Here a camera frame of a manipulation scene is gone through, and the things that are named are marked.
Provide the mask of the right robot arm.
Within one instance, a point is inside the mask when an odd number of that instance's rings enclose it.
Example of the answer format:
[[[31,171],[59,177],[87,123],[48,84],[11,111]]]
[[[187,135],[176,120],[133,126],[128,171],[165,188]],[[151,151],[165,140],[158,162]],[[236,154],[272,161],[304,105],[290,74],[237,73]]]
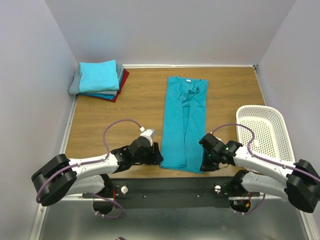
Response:
[[[320,200],[320,176],[308,161],[257,156],[247,146],[232,140],[223,143],[211,133],[199,144],[203,148],[204,171],[215,171],[219,164],[241,168],[229,182],[220,185],[219,194],[242,197],[263,193],[288,200],[303,212],[314,212]]]

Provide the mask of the teal t-shirt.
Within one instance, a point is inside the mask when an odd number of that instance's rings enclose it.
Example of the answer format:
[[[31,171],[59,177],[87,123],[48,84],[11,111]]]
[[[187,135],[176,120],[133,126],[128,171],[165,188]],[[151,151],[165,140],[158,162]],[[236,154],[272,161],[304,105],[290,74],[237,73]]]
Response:
[[[160,166],[201,174],[208,81],[170,76],[164,104]]]

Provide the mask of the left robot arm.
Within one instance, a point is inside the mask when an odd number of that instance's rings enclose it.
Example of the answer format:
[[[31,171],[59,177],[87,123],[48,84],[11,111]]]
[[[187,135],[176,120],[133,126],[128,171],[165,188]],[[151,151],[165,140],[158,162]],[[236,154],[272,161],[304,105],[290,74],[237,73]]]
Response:
[[[31,177],[36,202],[47,207],[67,196],[76,181],[123,172],[137,164],[159,165],[163,160],[159,144],[144,136],[101,156],[74,159],[58,154]]]

